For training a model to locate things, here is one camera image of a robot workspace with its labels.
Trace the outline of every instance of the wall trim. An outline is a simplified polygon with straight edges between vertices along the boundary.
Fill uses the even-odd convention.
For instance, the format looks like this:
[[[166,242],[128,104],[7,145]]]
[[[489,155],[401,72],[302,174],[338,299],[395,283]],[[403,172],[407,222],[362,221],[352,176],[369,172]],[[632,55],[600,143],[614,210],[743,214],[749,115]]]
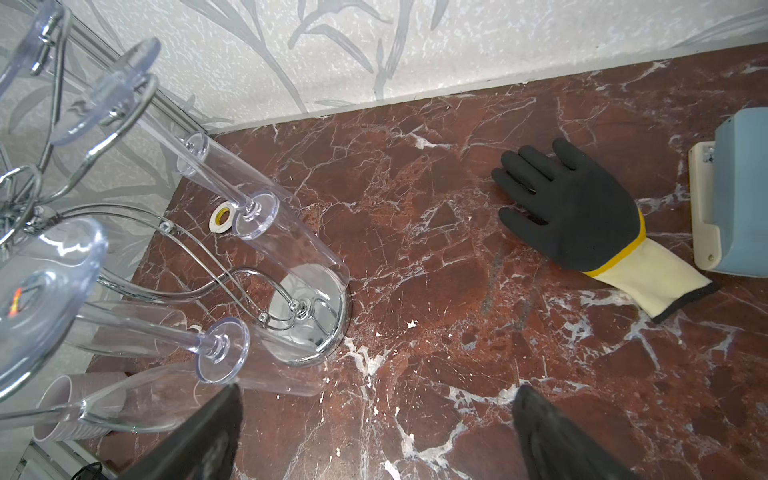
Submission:
[[[416,94],[403,95],[394,98],[385,98],[381,101],[370,101],[361,104],[348,105],[338,108],[327,108],[313,111],[306,114],[287,115],[285,117],[271,118],[262,121],[246,122],[237,125],[228,125],[221,128],[211,128],[209,134],[224,134],[232,131],[244,130],[248,128],[259,128],[267,125],[283,124],[289,121],[304,120],[307,118],[322,118],[333,114],[340,114],[348,111],[363,110],[365,108],[381,107],[383,105],[398,104],[407,101],[422,100],[424,98],[442,97],[445,95],[461,94],[468,91],[482,90],[485,88],[504,87],[514,84],[525,84],[529,81],[544,80],[547,78],[563,77],[585,73],[586,71],[607,70],[609,68],[644,63],[646,61],[667,60],[669,58],[685,57],[695,55],[705,51],[724,50],[725,48],[742,47],[745,45],[755,45],[768,42],[768,31],[759,31],[736,38],[726,38],[724,40],[713,40],[696,45],[681,45],[668,48],[661,51],[649,51],[644,53],[633,53],[627,55],[617,55],[613,58],[603,58],[600,60],[585,61],[575,65],[559,65],[541,70],[510,75],[494,80],[474,82],[470,84],[453,85],[451,87],[435,90],[420,91]]]

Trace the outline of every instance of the leaf pattern wallpaper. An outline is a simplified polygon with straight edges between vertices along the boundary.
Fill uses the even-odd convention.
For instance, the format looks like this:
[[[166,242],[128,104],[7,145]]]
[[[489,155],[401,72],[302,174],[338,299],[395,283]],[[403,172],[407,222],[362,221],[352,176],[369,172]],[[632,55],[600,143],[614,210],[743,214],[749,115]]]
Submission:
[[[164,90],[214,133],[743,34],[763,1],[64,0],[118,51],[158,37]]]
[[[0,68],[5,66],[10,52],[26,33],[32,14],[20,0],[0,0]],[[65,108],[103,72],[73,41],[67,43],[67,49]],[[48,132],[51,82],[52,75],[47,71],[38,77],[19,76],[0,101],[0,149],[14,167],[33,164],[40,157]],[[150,109],[163,120],[154,107]],[[164,123],[172,127],[168,119]],[[45,171],[44,193],[52,193],[61,187],[78,168],[88,149],[105,136],[103,131],[95,129],[73,144],[54,149],[51,164]],[[52,206],[64,208],[117,202],[162,214],[178,185],[179,178],[173,171],[175,163],[174,155],[161,148],[149,134],[135,128],[98,160],[72,192]],[[132,221],[122,222],[111,217],[98,219],[108,230],[108,267],[130,278],[154,231]],[[106,290],[101,291],[102,298],[107,298],[107,294]]]

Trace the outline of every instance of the blue container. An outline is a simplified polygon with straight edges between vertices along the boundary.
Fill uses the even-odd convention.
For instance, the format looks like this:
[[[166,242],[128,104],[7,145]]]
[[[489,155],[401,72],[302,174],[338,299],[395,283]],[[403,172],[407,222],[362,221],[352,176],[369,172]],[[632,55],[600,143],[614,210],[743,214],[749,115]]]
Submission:
[[[713,221],[721,273],[768,276],[768,108],[745,108],[715,131]]]

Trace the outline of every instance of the masking tape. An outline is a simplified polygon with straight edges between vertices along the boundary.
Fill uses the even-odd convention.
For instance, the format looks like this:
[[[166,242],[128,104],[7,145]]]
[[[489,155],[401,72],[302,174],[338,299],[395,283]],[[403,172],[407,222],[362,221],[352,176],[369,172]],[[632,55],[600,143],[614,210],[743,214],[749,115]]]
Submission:
[[[232,219],[235,217],[235,208],[229,202],[219,205],[208,221],[208,228],[213,233],[224,233],[232,228]]]

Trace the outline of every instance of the red marble surface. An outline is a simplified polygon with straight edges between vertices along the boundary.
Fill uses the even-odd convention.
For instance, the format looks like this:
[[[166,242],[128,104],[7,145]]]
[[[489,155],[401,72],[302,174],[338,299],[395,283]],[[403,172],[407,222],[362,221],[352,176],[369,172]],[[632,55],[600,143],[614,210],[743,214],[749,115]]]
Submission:
[[[655,326],[506,231],[490,172],[506,149],[551,152],[565,136],[637,199],[648,236],[690,262],[687,150],[768,105],[767,85],[768,45],[756,45],[219,137],[297,192],[353,278],[331,383],[314,398],[246,392],[235,478],[525,478],[509,413],[522,382],[644,478],[766,477],[768,280],[708,274],[719,293]],[[184,181],[169,215],[226,265],[257,263],[207,233],[219,202]],[[206,280],[158,239],[136,278]],[[234,312],[220,294],[185,311],[203,328]],[[157,439],[90,445],[123,468]]]

